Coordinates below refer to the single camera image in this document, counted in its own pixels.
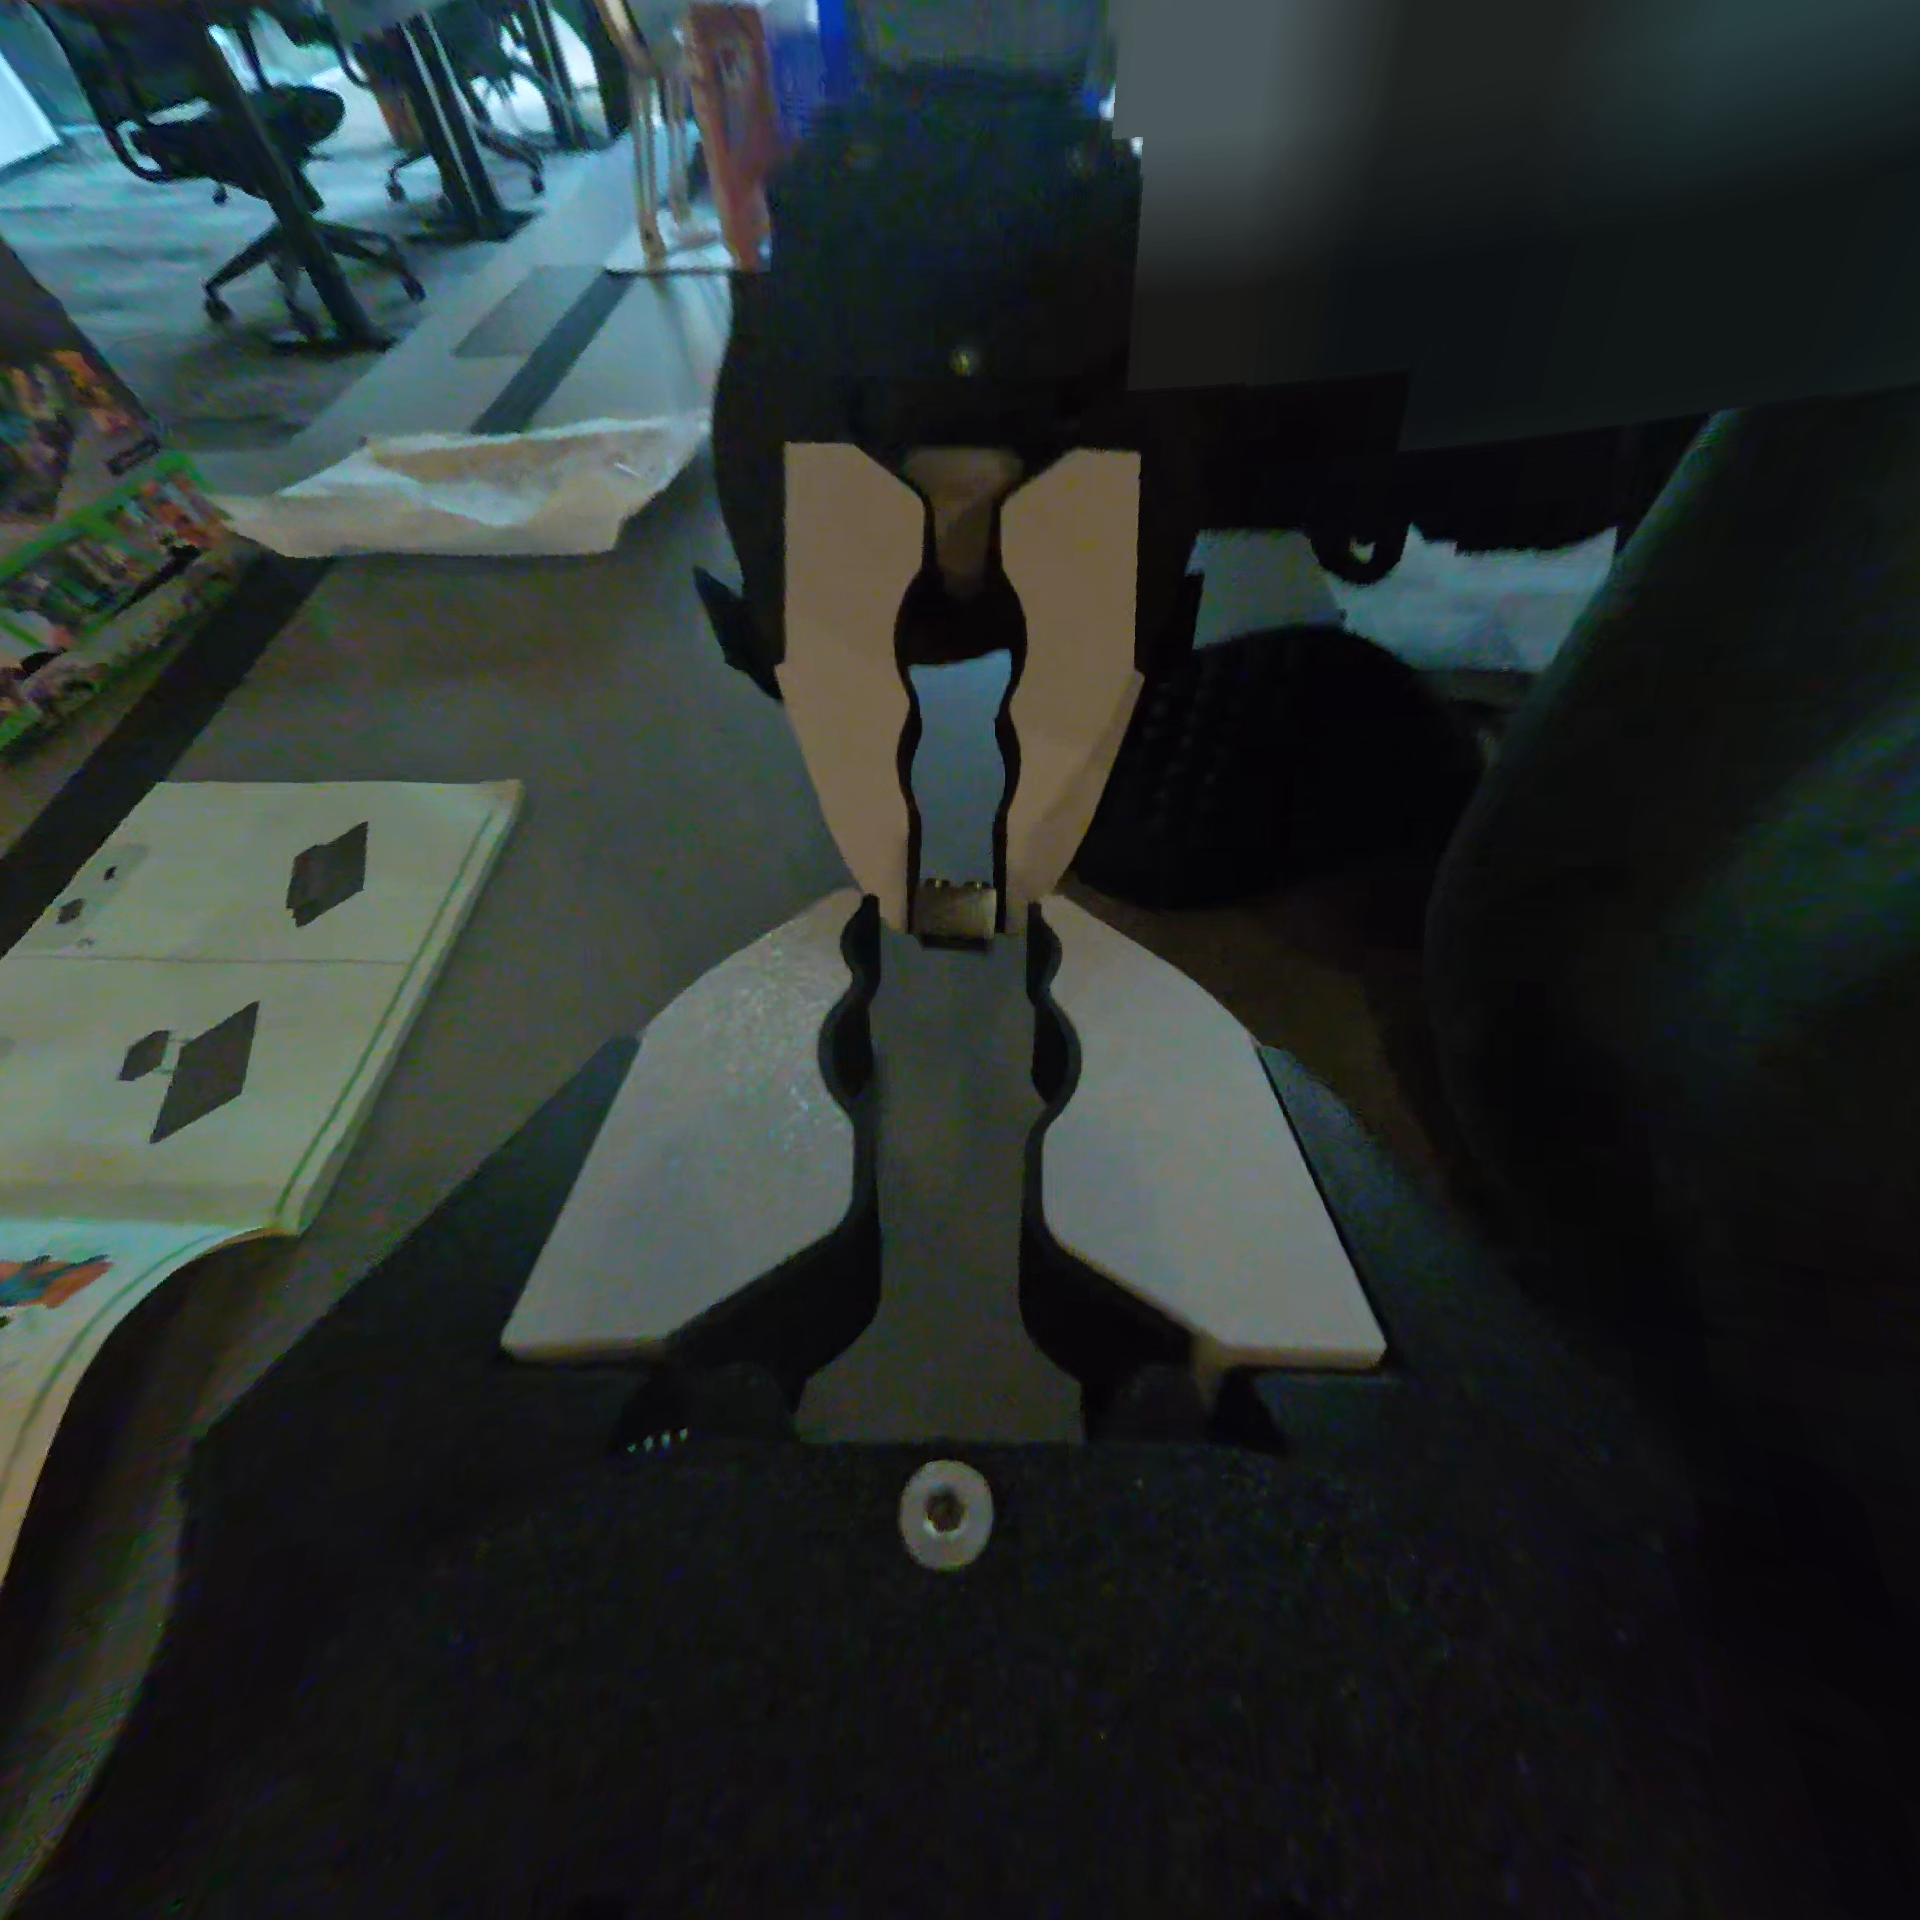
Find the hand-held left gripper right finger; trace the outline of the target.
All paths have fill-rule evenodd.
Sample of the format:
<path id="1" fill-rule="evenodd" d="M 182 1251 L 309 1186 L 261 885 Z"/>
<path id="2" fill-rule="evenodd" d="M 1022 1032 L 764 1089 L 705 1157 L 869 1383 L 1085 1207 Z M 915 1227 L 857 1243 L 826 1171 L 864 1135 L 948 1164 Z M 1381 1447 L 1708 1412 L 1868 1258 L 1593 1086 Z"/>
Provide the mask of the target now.
<path id="1" fill-rule="evenodd" d="M 1069 897 L 1035 907 L 1066 1087 L 1038 1132 L 1053 1246 L 1191 1337 L 1205 1369 L 1376 1369 L 1387 1333 L 1255 1033 Z"/>

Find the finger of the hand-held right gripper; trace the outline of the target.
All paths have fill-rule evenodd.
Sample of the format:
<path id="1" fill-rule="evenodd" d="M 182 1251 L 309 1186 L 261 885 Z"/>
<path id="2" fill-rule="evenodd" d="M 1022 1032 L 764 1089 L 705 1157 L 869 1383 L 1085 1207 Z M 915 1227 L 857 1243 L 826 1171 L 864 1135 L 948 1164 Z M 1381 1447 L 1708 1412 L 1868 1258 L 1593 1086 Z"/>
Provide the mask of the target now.
<path id="1" fill-rule="evenodd" d="M 1076 447 L 999 506 L 999 561 L 1022 628 L 999 723 L 1003 919 L 1058 892 L 1140 701 L 1140 472 L 1134 450 Z"/>
<path id="2" fill-rule="evenodd" d="M 783 706 L 829 834 L 891 927 L 908 926 L 915 700 L 900 612 L 922 572 L 922 495 L 857 443 L 783 454 Z"/>

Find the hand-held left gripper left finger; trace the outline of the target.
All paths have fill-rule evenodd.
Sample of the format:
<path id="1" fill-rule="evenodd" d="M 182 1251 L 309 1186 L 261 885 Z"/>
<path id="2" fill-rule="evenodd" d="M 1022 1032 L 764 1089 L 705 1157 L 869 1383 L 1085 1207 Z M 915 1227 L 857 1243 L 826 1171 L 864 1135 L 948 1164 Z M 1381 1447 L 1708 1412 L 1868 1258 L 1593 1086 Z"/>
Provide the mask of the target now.
<path id="1" fill-rule="evenodd" d="M 521 1363 L 825 1363 L 878 1299 L 881 919 L 833 892 L 641 1032 L 500 1331 Z"/>

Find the white printed paper bag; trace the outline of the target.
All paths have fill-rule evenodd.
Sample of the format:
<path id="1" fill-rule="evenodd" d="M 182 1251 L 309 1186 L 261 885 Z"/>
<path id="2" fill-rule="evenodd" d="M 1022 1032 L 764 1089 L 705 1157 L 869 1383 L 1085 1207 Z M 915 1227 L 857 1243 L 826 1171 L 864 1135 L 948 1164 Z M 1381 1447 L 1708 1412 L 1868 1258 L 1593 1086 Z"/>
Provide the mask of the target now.
<path id="1" fill-rule="evenodd" d="M 587 560 L 619 544 L 708 432 L 708 414 L 683 411 L 388 438 L 283 490 L 218 491 L 213 503 L 286 560 Z"/>

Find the building instruction booklet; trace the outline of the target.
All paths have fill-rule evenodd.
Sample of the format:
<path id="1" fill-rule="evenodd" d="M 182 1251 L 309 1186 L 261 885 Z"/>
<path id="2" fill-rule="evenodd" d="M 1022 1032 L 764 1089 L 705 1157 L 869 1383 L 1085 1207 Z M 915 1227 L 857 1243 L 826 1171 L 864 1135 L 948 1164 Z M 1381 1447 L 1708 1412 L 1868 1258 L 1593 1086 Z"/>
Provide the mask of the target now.
<path id="1" fill-rule="evenodd" d="M 167 779 L 4 953 L 4 1572 L 129 1316 L 313 1226 L 523 793 Z"/>

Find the grey desk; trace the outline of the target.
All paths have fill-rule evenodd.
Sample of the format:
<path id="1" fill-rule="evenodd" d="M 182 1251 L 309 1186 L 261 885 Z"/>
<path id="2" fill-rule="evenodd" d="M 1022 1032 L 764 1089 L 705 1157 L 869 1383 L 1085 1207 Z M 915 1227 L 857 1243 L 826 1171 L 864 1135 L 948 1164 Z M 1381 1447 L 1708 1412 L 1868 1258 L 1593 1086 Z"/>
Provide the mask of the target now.
<path id="1" fill-rule="evenodd" d="M 515 1276 L 508 1207 L 566 1174 L 587 1110 L 504 1186 L 461 1187 L 683 988 L 842 869 L 779 707 L 723 664 L 692 566 L 730 566 L 702 454 L 601 557 L 341 561 L 164 778 L 478 781 L 524 810 L 310 1232 L 186 1268 L 108 1339 L 63 1427 L 52 1543 L 11 1582 L 4 1915 L 55 1915 L 55 1861 L 125 1727 L 181 1586 L 194 1443 L 450 1198 L 486 1242 L 440 1276 L 428 1331 Z M 1076 897 L 1206 986 L 1337 1092 L 1405 1164 L 1439 1162 L 1425 1069 L 1419 888 L 1388 869 L 1211 913 Z M 811 1385 L 809 1441 L 1069 1437 L 1076 1390 L 1020 1331 L 1013 1259 L 1038 1098 L 1019 953 L 904 952 L 877 1001 L 882 1297 Z M 434 1316 L 449 1314 L 444 1325 Z"/>

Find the black textured pad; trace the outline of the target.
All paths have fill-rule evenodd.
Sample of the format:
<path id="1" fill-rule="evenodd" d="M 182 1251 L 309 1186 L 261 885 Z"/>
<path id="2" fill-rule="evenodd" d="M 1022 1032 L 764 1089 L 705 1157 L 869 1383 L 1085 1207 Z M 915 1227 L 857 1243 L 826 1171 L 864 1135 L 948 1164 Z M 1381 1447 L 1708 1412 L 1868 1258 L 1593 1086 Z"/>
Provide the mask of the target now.
<path id="1" fill-rule="evenodd" d="M 1370 637 L 1231 636 L 1145 686 L 1070 875 L 1178 910 L 1430 861 L 1481 774 L 1471 725 Z"/>

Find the orange standing sign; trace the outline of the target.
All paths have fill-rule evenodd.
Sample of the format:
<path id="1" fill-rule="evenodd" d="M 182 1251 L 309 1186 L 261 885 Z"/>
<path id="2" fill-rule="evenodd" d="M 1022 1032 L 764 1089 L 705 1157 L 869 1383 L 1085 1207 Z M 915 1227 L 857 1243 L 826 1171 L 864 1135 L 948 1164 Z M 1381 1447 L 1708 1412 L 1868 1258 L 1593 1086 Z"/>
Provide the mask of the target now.
<path id="1" fill-rule="evenodd" d="M 764 269 L 783 156 L 762 4 L 599 1 L 631 96 L 637 223 L 612 275 Z"/>

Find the long office table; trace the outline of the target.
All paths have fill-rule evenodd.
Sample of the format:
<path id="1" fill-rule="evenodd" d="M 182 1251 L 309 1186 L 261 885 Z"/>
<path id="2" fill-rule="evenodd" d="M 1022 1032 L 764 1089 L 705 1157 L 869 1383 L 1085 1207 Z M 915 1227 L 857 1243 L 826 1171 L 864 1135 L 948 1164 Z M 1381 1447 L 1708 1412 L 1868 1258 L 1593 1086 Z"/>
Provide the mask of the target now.
<path id="1" fill-rule="evenodd" d="M 256 241 L 261 261 L 280 285 L 286 321 L 272 344 L 285 354 L 346 357 L 380 354 L 392 345 L 369 313 L 345 259 L 355 257 L 386 275 L 412 304 L 426 297 L 412 259 L 380 234 L 346 228 L 320 215 L 320 201 L 300 164 L 288 160 L 277 132 L 256 108 L 267 82 L 250 86 L 228 59 L 218 29 L 240 34 L 267 4 L 178 4 L 191 26 L 192 59 L 205 101 L 237 138 L 243 189 L 263 200 L 272 221 Z M 529 223 L 508 210 L 482 160 L 468 98 L 446 53 L 433 4 L 329 4 L 327 16 L 341 35 L 350 27 L 397 35 L 400 90 L 426 139 L 450 220 L 444 229 L 458 241 L 506 241 Z"/>

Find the person's dark green jacket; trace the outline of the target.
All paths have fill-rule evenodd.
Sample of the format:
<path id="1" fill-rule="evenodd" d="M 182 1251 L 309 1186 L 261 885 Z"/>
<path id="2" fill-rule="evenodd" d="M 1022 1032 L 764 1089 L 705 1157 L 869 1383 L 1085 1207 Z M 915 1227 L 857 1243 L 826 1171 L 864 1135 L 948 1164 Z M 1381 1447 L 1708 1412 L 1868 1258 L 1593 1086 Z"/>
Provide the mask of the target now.
<path id="1" fill-rule="evenodd" d="M 1717 415 L 1427 934 L 1472 1164 L 1689 1451 L 1794 1915 L 1917 1915 L 1917 580 L 1917 388 Z"/>

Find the black office chair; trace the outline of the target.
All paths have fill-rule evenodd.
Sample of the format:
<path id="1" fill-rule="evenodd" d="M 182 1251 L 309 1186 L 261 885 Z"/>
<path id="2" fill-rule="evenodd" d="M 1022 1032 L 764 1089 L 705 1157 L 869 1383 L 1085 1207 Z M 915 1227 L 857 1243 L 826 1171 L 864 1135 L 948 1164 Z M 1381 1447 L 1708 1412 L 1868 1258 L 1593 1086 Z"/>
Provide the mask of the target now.
<path id="1" fill-rule="evenodd" d="M 426 289 L 399 241 L 325 214 L 310 177 L 345 105 L 323 87 L 271 79 L 252 31 L 267 4 L 30 4 L 110 156 L 150 186 L 205 186 L 215 201 L 248 198 L 271 223 L 205 278 L 202 312 L 232 321 L 228 289 L 268 275 L 279 292 L 280 354 L 349 357 L 394 344 L 353 287 L 346 265 L 390 275 L 421 304 Z"/>

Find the green toy set box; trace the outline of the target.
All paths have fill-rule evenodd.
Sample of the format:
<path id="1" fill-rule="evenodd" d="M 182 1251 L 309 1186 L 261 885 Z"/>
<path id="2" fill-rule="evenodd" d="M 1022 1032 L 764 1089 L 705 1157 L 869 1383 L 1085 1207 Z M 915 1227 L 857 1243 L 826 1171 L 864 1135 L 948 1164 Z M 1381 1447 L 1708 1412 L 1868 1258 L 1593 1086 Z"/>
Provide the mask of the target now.
<path id="1" fill-rule="evenodd" d="M 191 457 L 4 247 L 4 754 L 210 612 L 246 561 Z"/>

